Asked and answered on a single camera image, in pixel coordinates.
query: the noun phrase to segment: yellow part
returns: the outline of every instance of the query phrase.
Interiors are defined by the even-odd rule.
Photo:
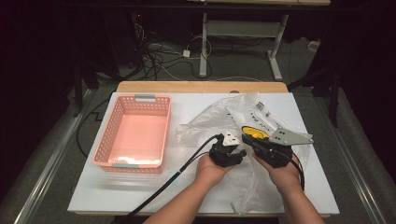
[[[254,138],[261,138],[261,139],[263,139],[263,138],[267,138],[267,137],[270,136],[270,135],[268,135],[268,133],[266,133],[266,132],[263,131],[263,130],[256,129],[256,128],[252,128],[252,127],[249,127],[249,126],[244,126],[244,127],[242,127],[242,131],[243,131],[245,134],[249,134],[249,135],[251,135],[251,136],[254,137]]]

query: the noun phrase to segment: white tabletop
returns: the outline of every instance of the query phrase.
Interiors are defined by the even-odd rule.
[[[113,93],[109,105],[114,104],[115,96],[126,94]],[[195,118],[199,113],[219,99],[235,96],[235,93],[157,93],[172,97],[172,108],[167,143],[164,156],[163,173],[160,175],[141,175],[105,172],[92,163],[92,156],[99,144],[100,135],[105,129],[104,122],[92,145],[78,185],[69,204],[68,211],[78,214],[125,215],[144,202],[153,192],[166,182],[193,154],[197,148],[182,147],[176,140],[176,128]],[[295,132],[306,133],[303,119],[291,93],[260,93],[262,102],[272,114],[285,121]],[[109,108],[104,120],[109,117]],[[318,212],[323,216],[339,214],[327,178],[313,146],[305,173],[305,193]],[[142,209],[142,214],[155,213],[175,195],[187,187],[195,176],[196,161],[192,163],[162,194]],[[238,172],[235,166],[231,172]],[[237,216],[230,203],[238,198],[238,190],[231,178],[214,187],[206,196],[199,215]],[[250,212],[263,216],[278,216],[284,213],[283,207],[267,211]]]

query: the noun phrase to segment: person's left hand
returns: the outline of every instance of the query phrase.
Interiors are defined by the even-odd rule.
[[[233,166],[221,167],[216,165],[209,155],[205,154],[198,161],[194,182],[203,184],[211,189],[221,182],[231,169],[233,169]]]

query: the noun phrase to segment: plastic bag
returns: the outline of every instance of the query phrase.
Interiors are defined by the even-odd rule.
[[[179,125],[177,141],[181,145],[198,147],[209,137],[226,131],[242,139],[246,127],[260,130],[268,136],[278,127],[292,131],[260,102],[258,93],[248,93],[218,100],[189,123]],[[247,156],[228,173],[233,186],[239,192],[236,200],[231,202],[235,213],[243,216],[250,211],[271,212],[282,207],[276,186],[268,172],[252,157],[251,147],[245,144],[239,147],[247,150]],[[309,145],[293,146],[292,149],[305,167],[309,157]]]

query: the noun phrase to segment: pink plastic basket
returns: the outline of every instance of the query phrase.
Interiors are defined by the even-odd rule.
[[[160,174],[170,109],[170,96],[119,96],[106,121],[93,163],[111,172]]]

